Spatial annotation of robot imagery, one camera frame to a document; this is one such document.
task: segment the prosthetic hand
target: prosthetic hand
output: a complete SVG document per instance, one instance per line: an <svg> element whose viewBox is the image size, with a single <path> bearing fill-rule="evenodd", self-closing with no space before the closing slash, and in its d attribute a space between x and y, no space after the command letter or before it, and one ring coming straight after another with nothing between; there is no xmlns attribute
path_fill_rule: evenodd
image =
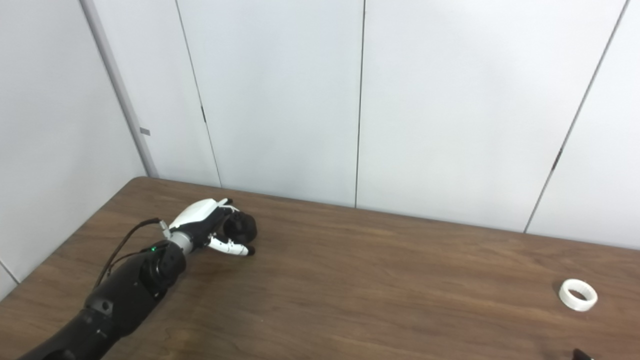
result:
<svg viewBox="0 0 640 360"><path fill-rule="evenodd" d="M114 253L80 313L19 360L98 360L120 338L135 331L160 303L185 270L188 254L208 246L226 254L253 255L255 250L247 243L257 235L255 221L231 203L205 199L190 205L168 228L163 226L165 240L121 257L128 259L101 282L115 264ZM135 229L164 224L154 220L135 227L117 250ZM217 233L223 223L225 235Z"/></svg>

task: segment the white robotic finger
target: white robotic finger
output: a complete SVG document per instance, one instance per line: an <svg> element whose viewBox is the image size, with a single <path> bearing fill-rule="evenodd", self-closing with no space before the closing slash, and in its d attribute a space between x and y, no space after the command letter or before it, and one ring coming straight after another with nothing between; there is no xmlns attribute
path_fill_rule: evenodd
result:
<svg viewBox="0 0 640 360"><path fill-rule="evenodd" d="M224 252L225 254L238 255L238 256L251 256L255 254L255 249L252 246L246 246L238 243L234 243L233 240L219 235L211 235L211 242L209 247Z"/></svg>
<svg viewBox="0 0 640 360"><path fill-rule="evenodd" d="M218 201L218 207L219 208L231 209L234 213L240 211L240 210L237 209L237 207L235 207L235 206L233 206L231 204L227 204L228 202L229 202L229 199L224 198L224 199Z"/></svg>

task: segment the gray wall trim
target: gray wall trim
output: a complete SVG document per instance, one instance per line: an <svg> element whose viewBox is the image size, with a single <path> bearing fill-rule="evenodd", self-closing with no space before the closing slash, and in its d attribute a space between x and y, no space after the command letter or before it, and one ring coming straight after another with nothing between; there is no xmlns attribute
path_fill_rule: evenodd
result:
<svg viewBox="0 0 640 360"><path fill-rule="evenodd" d="M122 113L124 114L124 117L129 125L129 131L131 132L133 141L136 144L136 148L138 149L138 154L140 155L142 165L144 166L148 176L158 177L158 172L152 160L151 152L149 151L144 138L142 138L142 136L139 134L140 122L138 121L138 117L136 116L136 113L133 109L131 99L129 97L129 94L127 93L126 87L124 86L124 82L122 81L120 71L116 66L113 52L109 47L109 43L107 41L104 28L100 23L100 18L98 16L95 4L93 3L93 0L78 1L80 2L80 6L82 6L84 16L86 17L89 28L91 29L91 32L93 34L93 39L95 40L98 51L100 52L100 56L102 57L104 67L109 74L109 79L111 80L111 85L113 86L113 90L118 98L118 102L120 103Z"/></svg>

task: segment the metal hinge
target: metal hinge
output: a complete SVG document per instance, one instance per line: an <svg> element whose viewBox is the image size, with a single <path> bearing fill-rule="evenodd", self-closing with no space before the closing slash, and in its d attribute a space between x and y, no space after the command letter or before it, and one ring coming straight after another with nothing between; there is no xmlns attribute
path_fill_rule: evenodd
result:
<svg viewBox="0 0 640 360"><path fill-rule="evenodd" d="M558 155L556 156L556 160L554 161L554 166L551 167L551 171L556 169L556 166L558 165L558 161L560 160L560 156L562 156L562 149L558 151Z"/></svg>

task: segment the white wall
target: white wall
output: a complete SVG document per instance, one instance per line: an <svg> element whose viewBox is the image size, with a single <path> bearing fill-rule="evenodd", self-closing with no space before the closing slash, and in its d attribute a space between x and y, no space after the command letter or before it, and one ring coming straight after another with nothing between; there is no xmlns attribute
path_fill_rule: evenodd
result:
<svg viewBox="0 0 640 360"><path fill-rule="evenodd" d="M528 233L640 249L640 1L631 0Z"/></svg>
<svg viewBox="0 0 640 360"><path fill-rule="evenodd" d="M623 0L368 0L359 208L523 231Z"/></svg>
<svg viewBox="0 0 640 360"><path fill-rule="evenodd" d="M362 0L178 4L222 186L353 206Z"/></svg>
<svg viewBox="0 0 640 360"><path fill-rule="evenodd" d="M0 260L21 281L144 169L80 4L0 14Z"/></svg>
<svg viewBox="0 0 640 360"><path fill-rule="evenodd" d="M175 1L82 1L152 175L220 186Z"/></svg>

